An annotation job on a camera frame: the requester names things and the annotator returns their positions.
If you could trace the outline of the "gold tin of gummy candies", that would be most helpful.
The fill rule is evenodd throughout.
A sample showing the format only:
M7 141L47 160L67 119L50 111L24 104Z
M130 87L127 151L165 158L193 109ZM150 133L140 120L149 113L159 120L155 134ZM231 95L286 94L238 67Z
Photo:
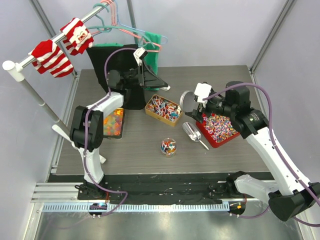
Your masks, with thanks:
M103 137L121 139L123 136L125 110L117 108L103 120Z

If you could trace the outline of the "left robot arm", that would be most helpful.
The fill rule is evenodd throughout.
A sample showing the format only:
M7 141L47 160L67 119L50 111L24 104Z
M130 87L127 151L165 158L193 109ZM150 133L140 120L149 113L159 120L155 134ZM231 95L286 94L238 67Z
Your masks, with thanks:
M122 83L121 74L117 70L108 71L108 64L103 67L103 79L107 84L107 94L89 106L78 106L73 115L69 138L81 153L84 180L91 184L89 194L100 200L107 192L104 184L104 172L101 167L100 146L104 138L104 119L117 108L124 105L126 95L111 91L112 80Z

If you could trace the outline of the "red tin of swirl lollipops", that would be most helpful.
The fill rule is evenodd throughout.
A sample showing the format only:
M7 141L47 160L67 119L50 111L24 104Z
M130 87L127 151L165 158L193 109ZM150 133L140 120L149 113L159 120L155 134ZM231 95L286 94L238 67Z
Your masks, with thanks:
M196 127L213 148L218 148L240 136L228 117L212 113L202 114L202 122L196 121Z

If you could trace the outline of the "clear plastic jar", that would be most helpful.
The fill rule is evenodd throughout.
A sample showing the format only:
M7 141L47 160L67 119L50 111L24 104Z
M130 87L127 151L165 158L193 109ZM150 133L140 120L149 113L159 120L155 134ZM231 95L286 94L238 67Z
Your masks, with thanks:
M161 141L160 150L166 157L172 157L177 151L177 143L173 138L167 137Z

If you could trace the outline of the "gold tin of ball lollipops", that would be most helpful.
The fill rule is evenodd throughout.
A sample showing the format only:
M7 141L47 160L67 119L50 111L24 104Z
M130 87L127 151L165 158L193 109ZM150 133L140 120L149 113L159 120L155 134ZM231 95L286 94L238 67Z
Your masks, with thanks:
M183 115L180 105L157 94L150 98L144 109L147 115L171 127L175 127Z

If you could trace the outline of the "white jar lid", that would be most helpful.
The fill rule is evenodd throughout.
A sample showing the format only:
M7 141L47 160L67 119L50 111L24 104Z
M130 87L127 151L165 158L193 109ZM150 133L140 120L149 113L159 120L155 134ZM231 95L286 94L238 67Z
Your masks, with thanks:
M194 93L189 90L184 91L180 96L179 105L184 113L189 113L196 109L198 103L195 101Z

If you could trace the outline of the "metal scoop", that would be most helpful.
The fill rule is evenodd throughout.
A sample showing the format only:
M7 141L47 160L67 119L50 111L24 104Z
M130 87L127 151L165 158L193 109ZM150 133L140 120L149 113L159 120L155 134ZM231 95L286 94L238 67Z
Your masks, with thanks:
M190 122L184 122L182 124L182 129L189 136L189 138L196 143L200 143L208 151L209 148L205 143L202 142L202 135L200 131Z

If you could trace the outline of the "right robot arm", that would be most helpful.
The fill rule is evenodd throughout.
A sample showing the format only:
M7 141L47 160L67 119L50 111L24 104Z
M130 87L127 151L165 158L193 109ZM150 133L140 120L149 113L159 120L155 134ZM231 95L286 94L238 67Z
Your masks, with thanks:
M264 93L268 116L251 107L250 87ZM275 181L267 183L238 171L226 179L225 190L230 197L240 194L254 197L267 204L283 222L296 219L298 214L319 204L319 182L311 182L298 169L274 135L272 103L261 86L230 81L224 90L215 92L208 83L198 83L193 91L182 93L179 104L187 116L198 122L211 114L228 117L232 127L261 157Z

